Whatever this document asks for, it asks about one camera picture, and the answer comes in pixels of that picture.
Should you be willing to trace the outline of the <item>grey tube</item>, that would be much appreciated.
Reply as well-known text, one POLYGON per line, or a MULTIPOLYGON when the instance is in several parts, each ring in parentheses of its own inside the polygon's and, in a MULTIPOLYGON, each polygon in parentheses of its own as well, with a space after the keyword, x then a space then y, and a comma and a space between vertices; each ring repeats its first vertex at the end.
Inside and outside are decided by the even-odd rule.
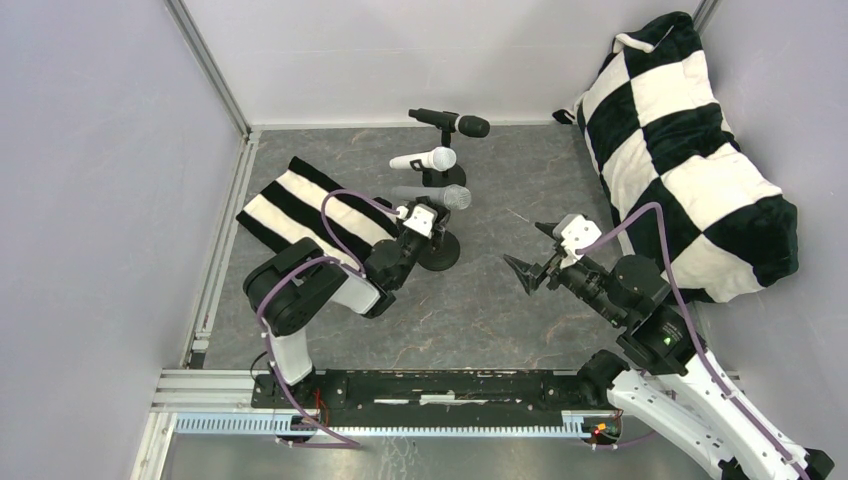
POLYGON ((464 210, 472 203, 472 194, 464 186, 444 187, 396 186, 390 195, 411 204, 437 205, 449 210, 464 210))

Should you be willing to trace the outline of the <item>black mic stand ring holder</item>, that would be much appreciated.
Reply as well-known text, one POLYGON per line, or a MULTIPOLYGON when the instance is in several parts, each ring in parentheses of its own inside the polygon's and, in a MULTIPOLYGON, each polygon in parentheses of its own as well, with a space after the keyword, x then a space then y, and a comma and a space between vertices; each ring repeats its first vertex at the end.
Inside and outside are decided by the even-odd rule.
POLYGON ((442 188, 450 185, 450 175, 448 171, 439 171, 431 168, 422 168, 422 185, 429 188, 442 188))

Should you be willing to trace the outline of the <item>black mic stand with clip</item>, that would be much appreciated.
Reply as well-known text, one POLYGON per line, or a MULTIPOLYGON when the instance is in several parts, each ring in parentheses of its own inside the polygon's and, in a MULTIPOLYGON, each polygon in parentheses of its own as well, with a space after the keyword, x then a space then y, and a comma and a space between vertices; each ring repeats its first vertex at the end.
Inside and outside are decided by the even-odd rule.
MULTIPOLYGON (((447 130, 440 130, 440 146, 451 150, 452 133, 447 130)), ((465 187, 467 184, 467 176, 465 170, 458 163, 456 152, 453 152, 453 164, 442 171, 448 171, 450 175, 450 185, 459 185, 465 187)))

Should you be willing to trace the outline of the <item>white tube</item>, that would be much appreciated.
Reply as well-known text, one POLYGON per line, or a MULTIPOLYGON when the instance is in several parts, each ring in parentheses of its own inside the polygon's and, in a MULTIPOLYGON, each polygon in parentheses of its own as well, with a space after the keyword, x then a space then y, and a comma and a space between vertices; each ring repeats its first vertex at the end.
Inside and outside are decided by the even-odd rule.
POLYGON ((452 148, 435 147, 434 149, 414 154, 401 155, 389 161, 389 167, 394 170, 421 171, 422 168, 431 168, 442 171, 453 164, 452 148))

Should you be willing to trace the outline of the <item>black handheld microphone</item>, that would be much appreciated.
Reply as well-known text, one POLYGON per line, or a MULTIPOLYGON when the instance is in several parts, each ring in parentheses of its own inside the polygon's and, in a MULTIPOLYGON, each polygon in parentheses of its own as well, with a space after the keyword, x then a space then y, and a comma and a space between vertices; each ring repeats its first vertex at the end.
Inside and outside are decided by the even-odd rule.
POLYGON ((444 133, 459 133, 470 138, 485 138, 491 130, 488 120, 474 115, 417 108, 409 109, 408 116, 444 133))

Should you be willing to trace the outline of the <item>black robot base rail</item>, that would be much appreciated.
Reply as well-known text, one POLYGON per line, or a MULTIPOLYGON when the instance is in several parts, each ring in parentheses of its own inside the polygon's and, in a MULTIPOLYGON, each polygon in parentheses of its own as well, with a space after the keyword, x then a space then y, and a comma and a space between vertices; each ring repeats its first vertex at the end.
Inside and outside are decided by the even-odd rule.
POLYGON ((621 411, 586 379, 558 370, 317 371, 288 390, 255 376, 255 409, 288 409, 293 397, 331 428, 554 427, 563 415, 618 422, 621 411))

